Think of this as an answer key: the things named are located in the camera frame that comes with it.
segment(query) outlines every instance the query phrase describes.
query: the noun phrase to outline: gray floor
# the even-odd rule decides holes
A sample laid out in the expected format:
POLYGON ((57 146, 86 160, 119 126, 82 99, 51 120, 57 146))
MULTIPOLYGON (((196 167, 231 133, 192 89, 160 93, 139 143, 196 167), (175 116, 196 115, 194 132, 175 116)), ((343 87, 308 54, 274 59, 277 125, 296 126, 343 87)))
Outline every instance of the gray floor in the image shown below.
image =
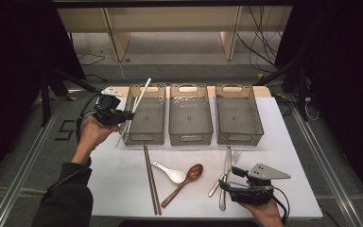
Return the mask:
MULTIPOLYGON (((252 33, 247 32, 240 35, 249 44, 251 43, 252 33)), ((271 46, 277 49, 279 41, 280 37, 276 35, 272 39, 271 46)), ((113 60, 106 35, 74 34, 74 42, 75 49, 80 56, 85 53, 105 56, 103 61, 83 66, 86 74, 97 75, 109 80, 104 82, 95 76, 88 76, 87 81, 89 83, 101 88, 108 85, 127 85, 136 80, 146 81, 147 78, 152 78, 153 81, 158 82, 254 83, 258 80, 258 74, 268 74, 254 67, 261 67, 269 71, 274 70, 271 65, 257 59, 253 54, 249 58, 249 51, 239 41, 236 44, 233 60, 226 61, 219 36, 213 32, 132 34, 125 60, 120 63, 113 60)), ((262 47, 258 43, 254 45, 257 51, 265 54, 262 47)), ((89 64, 100 58, 84 56, 80 58, 80 62, 89 64)), ((281 93, 282 81, 283 78, 274 80, 268 85, 269 90, 274 94, 281 93)), ((68 84, 68 88, 78 89, 71 83, 68 84)), ((85 92, 71 93, 69 97, 74 98, 67 99, 60 106, 58 116, 48 132, 41 150, 39 150, 35 163, 26 176, 22 190, 19 192, 14 205, 9 208, 9 216, 4 226, 30 225, 44 190, 56 180, 61 169, 61 163, 70 160, 77 145, 75 135, 72 135, 70 141, 58 141, 58 138, 65 138, 68 135, 67 132, 60 132, 61 124, 64 120, 74 120, 77 117, 88 95, 85 92)), ((58 104, 59 102, 52 100, 52 103, 58 104)), ((288 111, 288 107, 283 104, 280 105, 280 109, 281 114, 288 111)), ((309 111, 315 113, 317 110, 311 107, 309 111)), ((295 115, 285 116, 284 120, 319 204, 331 214, 340 226, 350 226, 305 140, 295 115)), ((18 139, 13 144, 12 152, 8 153, 0 165, 0 202, 16 179, 34 140, 42 129, 40 127, 41 122, 42 104, 36 100, 29 112, 22 133, 19 134, 18 139)), ((321 115, 316 121, 309 120, 308 124, 315 133, 327 159, 332 163, 333 170, 363 222, 362 183, 357 178, 350 163, 342 157, 341 149, 321 115)), ((65 125, 65 128, 71 129, 72 125, 65 125)), ((111 217, 92 217, 91 226, 117 226, 120 221, 111 217)), ((336 225, 330 217, 325 215, 319 220, 291 219, 286 226, 336 225)))

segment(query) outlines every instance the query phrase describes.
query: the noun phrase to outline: copper spoon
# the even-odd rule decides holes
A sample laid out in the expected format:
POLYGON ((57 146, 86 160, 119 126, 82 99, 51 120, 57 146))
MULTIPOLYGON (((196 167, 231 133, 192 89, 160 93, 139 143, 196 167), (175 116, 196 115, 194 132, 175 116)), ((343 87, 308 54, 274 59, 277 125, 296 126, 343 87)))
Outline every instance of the copper spoon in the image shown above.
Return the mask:
POLYGON ((193 165, 187 172, 187 177, 185 178, 184 182, 182 182, 178 188, 172 194, 170 194, 162 203, 161 206, 165 208, 172 200, 173 198, 178 195, 178 193, 182 190, 182 188, 189 182, 193 182, 196 179, 198 179, 203 171, 204 167, 201 164, 195 164, 193 165))

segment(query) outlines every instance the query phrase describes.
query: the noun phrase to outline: white table surface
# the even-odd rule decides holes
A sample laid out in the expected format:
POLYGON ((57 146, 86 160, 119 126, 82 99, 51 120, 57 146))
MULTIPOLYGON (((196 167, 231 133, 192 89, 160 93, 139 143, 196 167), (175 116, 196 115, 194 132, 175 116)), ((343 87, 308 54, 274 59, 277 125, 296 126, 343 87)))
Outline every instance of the white table surface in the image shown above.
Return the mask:
MULTIPOLYGON (((291 179, 272 180, 282 189, 290 203, 290 216, 294 219, 321 218, 322 213, 306 179, 303 167, 293 147, 284 120, 273 97, 257 97, 265 134, 258 146, 232 146, 242 154, 236 166, 250 170, 257 163, 271 166, 291 175, 291 179)), ((189 218, 189 219, 245 219, 251 213, 226 196, 226 210, 219 209, 220 188, 212 198, 208 192, 223 172, 226 146, 216 142, 215 101, 210 98, 214 135, 210 146, 170 145, 167 131, 168 113, 165 118, 164 145, 148 146, 150 161, 157 161, 170 168, 187 172, 194 164, 204 167, 201 177, 188 183, 181 192, 162 208, 162 215, 155 216, 149 190, 147 167, 143 146, 125 146, 121 141, 116 148, 119 133, 113 133, 92 154, 93 174, 89 181, 94 195, 93 215, 119 218, 189 218)), ((161 203, 177 185, 160 169, 152 167, 161 203)), ((229 174, 228 182, 244 184, 246 179, 229 174)), ((275 190, 274 195, 285 206, 285 198, 275 190)))

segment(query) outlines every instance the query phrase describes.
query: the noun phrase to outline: white stick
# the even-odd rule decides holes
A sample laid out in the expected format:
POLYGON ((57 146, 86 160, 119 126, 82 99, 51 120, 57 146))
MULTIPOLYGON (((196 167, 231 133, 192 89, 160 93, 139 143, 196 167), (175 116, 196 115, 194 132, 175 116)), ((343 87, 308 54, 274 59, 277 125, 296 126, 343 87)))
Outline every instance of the white stick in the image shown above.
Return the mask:
MULTIPOLYGON (((134 104, 133 104, 133 107, 132 107, 133 110, 135 110, 135 106, 137 105, 137 101, 138 101, 138 97, 135 98, 135 101, 134 101, 134 104)), ((129 134, 129 131, 130 131, 130 127, 131 127, 131 121, 128 121, 127 126, 125 127, 125 128, 128 129, 128 134, 129 134)))
MULTIPOLYGON (((144 95, 144 93, 146 92, 146 90, 147 90, 147 88, 148 88, 148 85, 151 83, 151 79, 148 79, 147 80, 147 83, 146 83, 146 86, 144 87, 144 90, 143 90, 143 92, 141 92, 141 94, 140 94, 140 96, 138 97, 138 100, 137 100, 137 104, 135 104, 134 105, 134 107, 133 107, 133 109, 132 109, 132 113, 134 114, 135 113, 135 111, 137 110, 137 107, 138 107, 138 105, 140 104, 140 101, 141 101, 141 99, 143 98, 143 95, 144 95)), ((123 135, 125 134, 125 131, 126 131, 126 128, 129 126, 129 124, 131 124, 131 120, 129 120, 129 121, 127 121, 126 122, 126 127, 123 129, 123 131, 122 131, 122 134, 120 135, 120 137, 119 137, 119 140, 117 140, 117 143, 116 143, 116 148, 117 148, 117 146, 119 145, 119 142, 120 142, 120 140, 122 139, 122 137, 123 137, 123 135)))

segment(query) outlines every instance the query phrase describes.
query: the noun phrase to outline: hand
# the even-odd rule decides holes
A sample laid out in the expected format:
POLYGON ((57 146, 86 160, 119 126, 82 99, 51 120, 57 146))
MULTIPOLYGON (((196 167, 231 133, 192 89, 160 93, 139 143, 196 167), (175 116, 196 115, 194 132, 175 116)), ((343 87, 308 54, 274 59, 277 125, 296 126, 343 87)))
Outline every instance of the hand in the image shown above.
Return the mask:
POLYGON ((78 149, 72 159, 72 163, 85 166, 95 147, 104 142, 112 132, 119 130, 119 126, 102 125, 91 115, 85 117, 81 124, 81 136, 78 149))
POLYGON ((268 204, 253 206, 246 203, 239 203, 248 209, 262 226, 283 226, 282 219, 279 214, 278 204, 275 200, 270 200, 268 204))

